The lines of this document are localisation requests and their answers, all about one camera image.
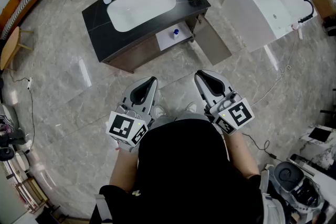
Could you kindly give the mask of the striped cushion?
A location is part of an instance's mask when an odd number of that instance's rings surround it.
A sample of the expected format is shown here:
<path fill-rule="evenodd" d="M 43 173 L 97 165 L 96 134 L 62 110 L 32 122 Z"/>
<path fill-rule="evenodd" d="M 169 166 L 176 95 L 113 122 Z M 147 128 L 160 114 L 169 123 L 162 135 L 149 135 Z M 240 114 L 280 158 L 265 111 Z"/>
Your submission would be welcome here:
<path fill-rule="evenodd" d="M 22 13 L 23 9 L 31 2 L 32 0 L 21 0 L 21 2 L 19 3 L 19 5 L 16 7 L 15 11 L 12 13 L 11 17 L 7 20 L 0 39 L 5 40 L 8 33 L 10 32 L 10 30 L 12 29 L 15 21 L 18 20 L 19 15 Z"/>

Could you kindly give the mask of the round wooden table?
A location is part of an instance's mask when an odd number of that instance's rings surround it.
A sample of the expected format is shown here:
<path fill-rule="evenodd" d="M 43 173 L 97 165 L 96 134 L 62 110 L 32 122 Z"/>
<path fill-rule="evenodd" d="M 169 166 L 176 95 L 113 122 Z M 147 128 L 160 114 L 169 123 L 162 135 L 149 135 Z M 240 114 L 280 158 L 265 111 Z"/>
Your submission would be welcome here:
<path fill-rule="evenodd" d="M 12 70 L 9 65 L 13 61 L 15 55 L 18 53 L 20 48 L 24 48 L 27 50 L 34 50 L 31 47 L 28 47 L 21 43 L 21 34 L 33 34 L 32 30 L 22 30 L 20 27 L 16 27 L 14 31 L 11 33 L 10 37 L 8 38 L 2 52 L 0 55 L 0 70 L 4 71 Z"/>

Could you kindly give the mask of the person's right forearm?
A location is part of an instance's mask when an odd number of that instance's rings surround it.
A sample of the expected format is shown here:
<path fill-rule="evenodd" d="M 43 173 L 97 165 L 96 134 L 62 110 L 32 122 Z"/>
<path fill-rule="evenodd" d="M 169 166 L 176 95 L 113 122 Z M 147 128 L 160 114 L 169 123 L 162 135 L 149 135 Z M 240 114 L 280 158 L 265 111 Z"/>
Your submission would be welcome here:
<path fill-rule="evenodd" d="M 230 160 L 245 178 L 259 175 L 259 169 L 253 158 L 244 136 L 236 131 L 233 135 L 225 135 L 224 140 L 228 149 Z"/>

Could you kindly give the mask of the black-topped sink vanity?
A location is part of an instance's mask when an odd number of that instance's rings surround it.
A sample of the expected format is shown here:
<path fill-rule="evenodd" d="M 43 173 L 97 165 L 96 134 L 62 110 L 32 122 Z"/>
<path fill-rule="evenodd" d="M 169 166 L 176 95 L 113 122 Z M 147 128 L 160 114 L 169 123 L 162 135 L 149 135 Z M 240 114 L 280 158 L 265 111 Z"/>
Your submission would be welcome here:
<path fill-rule="evenodd" d="M 124 33 L 114 28 L 103 0 L 83 10 L 82 15 L 98 61 L 132 73 L 168 51 L 169 48 L 160 50 L 156 33 L 185 21 L 193 35 L 186 41 L 194 40 L 197 17 L 205 16 L 210 6 L 207 0 L 176 0 L 172 10 Z"/>

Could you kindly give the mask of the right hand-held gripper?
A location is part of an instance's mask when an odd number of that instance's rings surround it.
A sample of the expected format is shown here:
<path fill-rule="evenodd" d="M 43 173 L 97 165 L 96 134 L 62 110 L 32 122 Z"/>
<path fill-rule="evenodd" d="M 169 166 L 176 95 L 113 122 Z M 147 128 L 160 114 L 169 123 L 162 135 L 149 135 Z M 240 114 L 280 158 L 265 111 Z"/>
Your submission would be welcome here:
<path fill-rule="evenodd" d="M 255 118 L 247 99 L 233 91 L 228 80 L 219 73 L 198 70 L 194 80 L 202 100 L 206 102 L 205 109 L 214 117 L 212 122 L 224 134 L 233 135 Z"/>

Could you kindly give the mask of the person's black shirt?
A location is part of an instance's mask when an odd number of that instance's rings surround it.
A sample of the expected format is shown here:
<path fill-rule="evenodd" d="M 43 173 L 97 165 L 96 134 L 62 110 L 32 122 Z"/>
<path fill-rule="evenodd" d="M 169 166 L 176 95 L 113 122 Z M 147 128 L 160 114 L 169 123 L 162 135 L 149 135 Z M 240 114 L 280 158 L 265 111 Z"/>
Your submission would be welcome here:
<path fill-rule="evenodd" d="M 260 175 L 245 178 L 224 138 L 205 120 L 149 130 L 130 192 L 110 184 L 90 224 L 263 224 Z"/>

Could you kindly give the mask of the person's left shoe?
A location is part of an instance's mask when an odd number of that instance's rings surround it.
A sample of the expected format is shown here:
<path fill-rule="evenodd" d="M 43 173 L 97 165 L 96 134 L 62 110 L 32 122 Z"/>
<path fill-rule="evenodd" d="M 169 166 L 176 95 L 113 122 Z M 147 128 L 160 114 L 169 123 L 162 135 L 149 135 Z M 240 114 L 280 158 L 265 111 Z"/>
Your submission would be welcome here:
<path fill-rule="evenodd" d="M 161 116 L 166 115 L 166 111 L 164 110 L 164 108 L 160 105 L 156 105 L 154 107 L 154 116 L 156 119 L 158 119 Z"/>

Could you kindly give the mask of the marble-pattern box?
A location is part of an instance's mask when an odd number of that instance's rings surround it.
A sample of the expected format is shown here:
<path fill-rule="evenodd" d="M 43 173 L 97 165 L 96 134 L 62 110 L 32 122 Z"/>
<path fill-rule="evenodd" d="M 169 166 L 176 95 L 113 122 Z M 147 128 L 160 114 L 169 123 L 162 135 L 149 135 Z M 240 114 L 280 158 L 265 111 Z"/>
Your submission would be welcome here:
<path fill-rule="evenodd" d="M 300 156 L 329 170 L 336 164 L 336 129 L 323 126 L 311 125 L 300 137 L 302 146 Z"/>

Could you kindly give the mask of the cardboard box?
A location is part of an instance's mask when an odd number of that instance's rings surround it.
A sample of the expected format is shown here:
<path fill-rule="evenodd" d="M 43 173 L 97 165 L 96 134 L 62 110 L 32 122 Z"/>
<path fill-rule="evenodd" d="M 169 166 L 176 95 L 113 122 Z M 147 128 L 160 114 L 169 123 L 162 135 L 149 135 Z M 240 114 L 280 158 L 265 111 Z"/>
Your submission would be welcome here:
<path fill-rule="evenodd" d="M 336 0 L 312 0 L 320 17 L 325 20 L 327 18 L 336 17 Z"/>

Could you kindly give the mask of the white drawer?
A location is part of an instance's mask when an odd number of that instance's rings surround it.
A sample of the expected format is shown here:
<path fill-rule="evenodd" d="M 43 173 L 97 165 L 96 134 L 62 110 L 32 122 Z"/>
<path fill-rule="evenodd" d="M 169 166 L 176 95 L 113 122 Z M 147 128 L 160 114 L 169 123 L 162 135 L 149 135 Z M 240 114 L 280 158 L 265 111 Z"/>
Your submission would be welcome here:
<path fill-rule="evenodd" d="M 173 31 L 175 29 L 179 29 L 179 36 L 176 40 L 174 40 L 173 38 Z M 164 51 L 165 49 L 168 49 L 178 43 L 181 43 L 193 37 L 192 32 L 185 21 L 166 28 L 156 33 L 155 36 L 161 51 Z"/>

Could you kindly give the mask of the grey round appliance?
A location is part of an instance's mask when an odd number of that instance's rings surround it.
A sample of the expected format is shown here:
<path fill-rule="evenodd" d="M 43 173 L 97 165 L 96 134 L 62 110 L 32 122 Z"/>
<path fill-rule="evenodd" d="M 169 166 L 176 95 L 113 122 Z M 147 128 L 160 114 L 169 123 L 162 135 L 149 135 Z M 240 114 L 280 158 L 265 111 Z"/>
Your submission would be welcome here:
<path fill-rule="evenodd" d="M 296 211 L 308 214 L 322 208 L 319 185 L 291 162 L 281 162 L 273 170 L 273 184 L 282 198 Z"/>

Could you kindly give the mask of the person's left forearm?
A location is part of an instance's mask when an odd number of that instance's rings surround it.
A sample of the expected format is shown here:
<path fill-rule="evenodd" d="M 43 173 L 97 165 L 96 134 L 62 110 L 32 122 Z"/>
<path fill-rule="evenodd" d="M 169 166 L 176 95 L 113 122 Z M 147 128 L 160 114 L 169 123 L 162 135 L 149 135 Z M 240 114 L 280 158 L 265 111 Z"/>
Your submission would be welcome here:
<path fill-rule="evenodd" d="M 138 152 L 118 148 L 118 157 L 109 184 L 130 192 L 135 184 L 138 170 Z"/>

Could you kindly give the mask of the white bathtub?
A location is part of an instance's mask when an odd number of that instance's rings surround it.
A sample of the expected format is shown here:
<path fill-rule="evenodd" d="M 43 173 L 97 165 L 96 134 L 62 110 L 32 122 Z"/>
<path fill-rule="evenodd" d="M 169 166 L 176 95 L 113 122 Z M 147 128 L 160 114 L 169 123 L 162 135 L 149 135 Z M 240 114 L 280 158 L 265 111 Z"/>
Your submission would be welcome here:
<path fill-rule="evenodd" d="M 314 17 L 310 0 L 224 0 L 224 16 L 253 52 Z"/>

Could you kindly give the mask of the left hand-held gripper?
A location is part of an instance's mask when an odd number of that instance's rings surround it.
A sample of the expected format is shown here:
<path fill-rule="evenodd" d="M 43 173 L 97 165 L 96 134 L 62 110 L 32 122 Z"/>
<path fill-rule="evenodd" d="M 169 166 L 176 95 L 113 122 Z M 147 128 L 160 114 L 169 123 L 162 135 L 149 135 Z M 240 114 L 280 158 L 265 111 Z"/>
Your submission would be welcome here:
<path fill-rule="evenodd" d="M 126 88 L 122 103 L 111 111 L 106 133 L 118 142 L 118 147 L 132 152 L 137 149 L 141 139 L 149 130 L 153 118 L 150 111 L 154 106 L 158 87 L 156 77 L 145 77 Z M 132 108 L 142 108 L 138 112 Z"/>

